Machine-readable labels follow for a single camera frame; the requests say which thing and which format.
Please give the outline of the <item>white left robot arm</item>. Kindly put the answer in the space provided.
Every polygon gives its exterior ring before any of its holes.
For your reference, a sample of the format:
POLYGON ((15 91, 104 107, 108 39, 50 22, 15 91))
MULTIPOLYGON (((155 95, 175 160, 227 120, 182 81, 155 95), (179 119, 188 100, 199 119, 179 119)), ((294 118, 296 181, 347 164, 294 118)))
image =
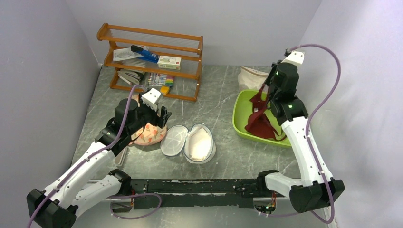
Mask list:
POLYGON ((124 198, 132 191, 131 177, 115 169, 101 181, 85 187, 88 181, 130 144, 132 135, 147 124, 164 128, 171 112, 157 102, 130 98, 119 102, 106 127, 87 151, 57 180, 44 190, 27 195, 30 220, 42 228, 70 228, 87 210, 112 196, 124 198))

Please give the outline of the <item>white mesh laundry bag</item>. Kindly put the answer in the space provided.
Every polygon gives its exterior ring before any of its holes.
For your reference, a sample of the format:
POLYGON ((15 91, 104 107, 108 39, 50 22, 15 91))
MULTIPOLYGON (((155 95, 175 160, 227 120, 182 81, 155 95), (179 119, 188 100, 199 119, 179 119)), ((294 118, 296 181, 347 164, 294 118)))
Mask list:
POLYGON ((203 123, 196 123, 191 129, 175 125, 168 129, 160 148, 167 157, 183 154, 192 164, 209 162, 216 153, 216 144, 211 130, 203 123))

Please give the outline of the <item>dark red bra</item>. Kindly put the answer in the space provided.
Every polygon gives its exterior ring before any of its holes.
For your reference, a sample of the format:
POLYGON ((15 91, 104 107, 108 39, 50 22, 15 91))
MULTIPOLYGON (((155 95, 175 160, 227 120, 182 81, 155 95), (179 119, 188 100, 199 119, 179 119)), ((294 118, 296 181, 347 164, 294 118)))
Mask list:
POLYGON ((265 114, 269 96, 266 96, 265 100, 261 98, 264 88, 265 86, 263 85, 249 100, 252 102, 252 114, 248 117, 248 124, 245 126, 245 130, 259 138, 282 141, 286 139, 285 135, 282 136, 283 130, 278 132, 265 114))

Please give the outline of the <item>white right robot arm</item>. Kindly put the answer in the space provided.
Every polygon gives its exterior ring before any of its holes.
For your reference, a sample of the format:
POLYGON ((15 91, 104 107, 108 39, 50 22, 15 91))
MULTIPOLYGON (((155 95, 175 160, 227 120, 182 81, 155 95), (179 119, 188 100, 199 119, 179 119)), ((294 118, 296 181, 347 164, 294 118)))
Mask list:
POLYGON ((334 179, 320 153, 315 151, 307 110, 295 95, 298 80, 295 65, 278 63, 269 75, 268 86, 269 109, 290 142, 301 178, 289 178, 278 171, 261 172, 256 189, 263 197, 279 193, 290 200, 296 212, 304 213, 334 207, 345 186, 342 180, 334 179))

